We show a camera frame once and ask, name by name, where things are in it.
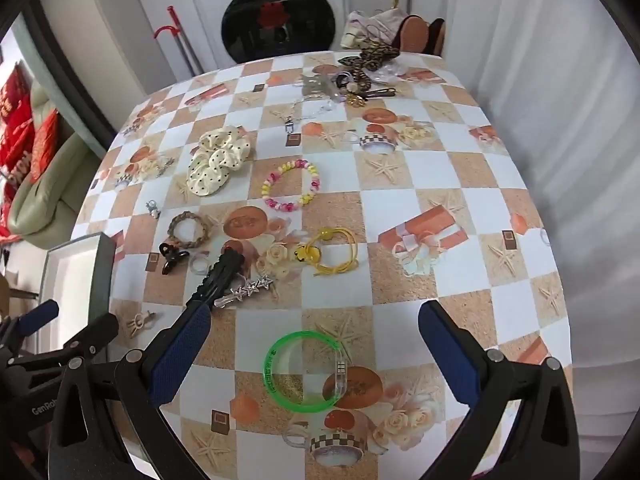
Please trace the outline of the red mop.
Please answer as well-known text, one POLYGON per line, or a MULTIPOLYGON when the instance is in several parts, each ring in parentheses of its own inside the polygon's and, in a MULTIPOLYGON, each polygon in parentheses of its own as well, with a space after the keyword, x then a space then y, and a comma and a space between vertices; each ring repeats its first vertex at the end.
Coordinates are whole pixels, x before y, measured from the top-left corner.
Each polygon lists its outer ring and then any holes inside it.
POLYGON ((195 77, 202 72, 202 64, 198 59, 198 56, 196 55, 188 36, 186 36, 186 32, 182 27, 175 8, 173 6, 168 6, 167 13, 171 19, 171 23, 155 29, 153 32, 153 38, 157 39, 162 32, 169 32, 172 39, 175 41, 178 51, 182 56, 183 62, 186 63, 186 68, 188 69, 190 75, 192 77, 195 77))

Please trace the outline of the brown slippers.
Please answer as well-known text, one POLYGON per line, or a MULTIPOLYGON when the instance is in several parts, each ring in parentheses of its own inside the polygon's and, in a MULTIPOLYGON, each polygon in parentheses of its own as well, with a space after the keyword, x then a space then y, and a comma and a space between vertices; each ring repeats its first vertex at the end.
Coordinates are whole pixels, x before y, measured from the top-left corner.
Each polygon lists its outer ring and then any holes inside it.
POLYGON ((442 55, 446 37, 443 18, 427 23, 417 15, 409 15, 398 29, 393 46, 402 52, 442 55))

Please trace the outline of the leopard print bow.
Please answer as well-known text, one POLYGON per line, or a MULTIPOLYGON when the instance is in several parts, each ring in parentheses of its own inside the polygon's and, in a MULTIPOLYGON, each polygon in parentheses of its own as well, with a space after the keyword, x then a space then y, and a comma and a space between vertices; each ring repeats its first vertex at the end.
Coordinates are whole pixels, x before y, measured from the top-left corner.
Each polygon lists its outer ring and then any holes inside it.
POLYGON ((369 41, 362 45, 358 55, 349 55, 340 58, 338 62, 346 67, 346 70, 354 78, 357 92, 365 92, 371 88, 369 72, 376 72, 385 63, 398 58, 400 50, 389 44, 369 41))

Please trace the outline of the beige bag with hanger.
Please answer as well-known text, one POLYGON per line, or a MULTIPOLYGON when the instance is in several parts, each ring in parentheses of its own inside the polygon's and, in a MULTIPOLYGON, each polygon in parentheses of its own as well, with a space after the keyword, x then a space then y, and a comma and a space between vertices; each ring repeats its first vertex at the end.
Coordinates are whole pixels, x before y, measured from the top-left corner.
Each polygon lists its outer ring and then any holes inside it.
POLYGON ((348 14, 340 45, 345 50, 357 50, 369 40, 391 44, 407 16, 399 7, 399 0, 392 0, 389 9, 372 16, 352 11, 348 14))

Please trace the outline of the white jewelry tray box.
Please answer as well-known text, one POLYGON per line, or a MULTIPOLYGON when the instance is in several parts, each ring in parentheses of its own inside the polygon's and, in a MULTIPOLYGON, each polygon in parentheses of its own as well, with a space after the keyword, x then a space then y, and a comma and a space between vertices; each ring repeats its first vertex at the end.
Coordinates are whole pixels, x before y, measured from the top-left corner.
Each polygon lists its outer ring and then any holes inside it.
POLYGON ((36 336, 38 352, 58 350, 108 312, 116 243, 104 233, 71 240, 47 252, 40 298, 58 303, 58 317, 36 336))

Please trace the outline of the white washing machine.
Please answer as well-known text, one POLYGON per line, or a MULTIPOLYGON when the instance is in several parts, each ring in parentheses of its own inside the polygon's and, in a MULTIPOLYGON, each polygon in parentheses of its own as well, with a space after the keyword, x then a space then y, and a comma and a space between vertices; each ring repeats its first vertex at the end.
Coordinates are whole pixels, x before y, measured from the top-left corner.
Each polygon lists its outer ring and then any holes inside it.
POLYGON ((220 68, 340 47, 345 0, 194 1, 220 68))

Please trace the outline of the small black claw clip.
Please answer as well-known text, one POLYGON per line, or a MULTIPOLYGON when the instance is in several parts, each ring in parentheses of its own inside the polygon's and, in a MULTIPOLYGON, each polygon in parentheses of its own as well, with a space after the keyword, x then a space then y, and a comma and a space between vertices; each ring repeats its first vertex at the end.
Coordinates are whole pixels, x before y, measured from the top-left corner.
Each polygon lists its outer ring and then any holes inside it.
POLYGON ((190 252, 187 250, 168 243, 160 244, 158 250, 160 251, 160 255, 165 259, 162 267, 163 275, 171 274, 176 266, 185 262, 190 257, 190 252))

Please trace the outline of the clear plastic hair claw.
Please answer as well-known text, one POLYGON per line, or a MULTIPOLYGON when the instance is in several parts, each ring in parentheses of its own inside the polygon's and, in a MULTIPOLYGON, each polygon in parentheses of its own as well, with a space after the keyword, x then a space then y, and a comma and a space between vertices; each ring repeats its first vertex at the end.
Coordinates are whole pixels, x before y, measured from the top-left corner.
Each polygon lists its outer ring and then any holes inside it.
POLYGON ((336 89, 331 79, 326 75, 300 76, 302 82, 302 96, 304 100, 336 99, 336 89))

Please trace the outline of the green leather sofa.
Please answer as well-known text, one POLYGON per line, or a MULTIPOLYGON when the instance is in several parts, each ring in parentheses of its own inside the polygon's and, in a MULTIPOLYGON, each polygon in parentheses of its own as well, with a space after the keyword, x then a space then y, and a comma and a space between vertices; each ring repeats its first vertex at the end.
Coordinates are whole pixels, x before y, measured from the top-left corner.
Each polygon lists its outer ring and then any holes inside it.
POLYGON ((72 235, 101 159, 58 112, 58 150, 43 176, 29 180, 35 132, 56 107, 38 82, 6 126, 8 150, 2 168, 8 172, 6 192, 11 200, 6 226, 13 235, 41 249, 61 245, 72 235))

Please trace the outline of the beige bunny hair clip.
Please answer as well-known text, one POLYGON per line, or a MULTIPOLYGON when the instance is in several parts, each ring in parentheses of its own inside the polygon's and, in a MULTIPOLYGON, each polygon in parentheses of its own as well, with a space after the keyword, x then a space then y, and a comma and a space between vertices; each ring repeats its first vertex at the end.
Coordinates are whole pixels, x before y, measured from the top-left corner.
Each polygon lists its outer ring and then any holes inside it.
POLYGON ((149 324, 153 318, 155 318, 155 314, 151 311, 135 314, 133 318, 130 318, 130 320, 126 322, 128 337, 134 338, 137 336, 137 333, 140 333, 145 328, 145 325, 149 324))

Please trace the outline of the green plastic bangle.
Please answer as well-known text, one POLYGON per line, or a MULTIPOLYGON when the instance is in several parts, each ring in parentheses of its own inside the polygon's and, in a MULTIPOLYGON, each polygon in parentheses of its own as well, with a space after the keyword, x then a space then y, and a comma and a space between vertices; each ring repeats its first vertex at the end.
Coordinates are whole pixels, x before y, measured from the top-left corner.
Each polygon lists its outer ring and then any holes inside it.
POLYGON ((264 359, 262 380, 272 400, 293 413, 319 413, 347 391, 343 345, 316 330, 299 330, 274 342, 264 359))

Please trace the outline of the silver star hair clip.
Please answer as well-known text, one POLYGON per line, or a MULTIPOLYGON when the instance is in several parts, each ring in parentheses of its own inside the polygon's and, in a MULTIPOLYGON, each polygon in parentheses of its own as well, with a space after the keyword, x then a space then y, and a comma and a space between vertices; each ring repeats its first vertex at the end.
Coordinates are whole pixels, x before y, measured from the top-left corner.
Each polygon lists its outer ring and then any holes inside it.
POLYGON ((253 296, 262 290, 270 289, 270 286, 274 283, 274 278, 271 275, 264 275, 254 280, 246 281, 242 285, 231 287, 224 296, 214 301, 215 309, 224 309, 230 304, 235 302, 242 302, 245 298, 253 296))

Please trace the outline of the checkered printed tablecloth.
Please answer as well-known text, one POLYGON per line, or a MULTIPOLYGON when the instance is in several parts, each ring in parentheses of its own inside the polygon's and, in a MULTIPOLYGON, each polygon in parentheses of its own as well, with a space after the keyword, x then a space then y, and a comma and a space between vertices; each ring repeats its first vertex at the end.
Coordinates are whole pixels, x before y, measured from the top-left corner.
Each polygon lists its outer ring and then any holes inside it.
POLYGON ((214 314, 167 421, 213 479, 416 479, 465 415, 418 331, 423 301, 508 359, 570 367, 570 323, 550 242, 488 118, 442 60, 405 54, 391 98, 356 108, 304 100, 300 76, 335 70, 307 53, 235 65, 136 106, 94 178, 75 236, 120 252, 111 308, 119 358, 178 318, 224 248, 274 283, 214 314), (198 140, 238 127, 250 157, 209 196, 186 187, 198 140), (160 218, 145 203, 155 200, 160 218), (190 252, 163 275, 160 244, 190 252), (126 322, 155 314, 129 338, 126 322), (347 391, 300 414, 268 394, 271 345, 299 330, 335 337, 347 391), (318 428, 311 452, 282 439, 318 428))

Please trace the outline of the red cushion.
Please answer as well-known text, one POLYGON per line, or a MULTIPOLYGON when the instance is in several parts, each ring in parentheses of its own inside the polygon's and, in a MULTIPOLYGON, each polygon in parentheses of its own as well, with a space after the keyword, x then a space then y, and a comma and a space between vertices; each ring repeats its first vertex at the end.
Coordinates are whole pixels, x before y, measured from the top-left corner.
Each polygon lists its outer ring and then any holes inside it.
POLYGON ((35 132, 29 180, 35 184, 44 174, 58 150, 58 110, 51 110, 35 132))

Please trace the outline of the cream polka dot scrunchie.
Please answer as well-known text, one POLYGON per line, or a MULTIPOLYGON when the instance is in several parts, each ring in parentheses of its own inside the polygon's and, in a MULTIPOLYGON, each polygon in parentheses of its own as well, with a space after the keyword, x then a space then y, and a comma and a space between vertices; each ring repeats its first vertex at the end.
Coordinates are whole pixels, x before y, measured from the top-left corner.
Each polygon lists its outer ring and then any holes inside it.
POLYGON ((204 133, 191 157, 186 187, 200 197, 217 193, 232 172, 240 170, 250 157, 250 140, 238 127, 222 127, 204 133))

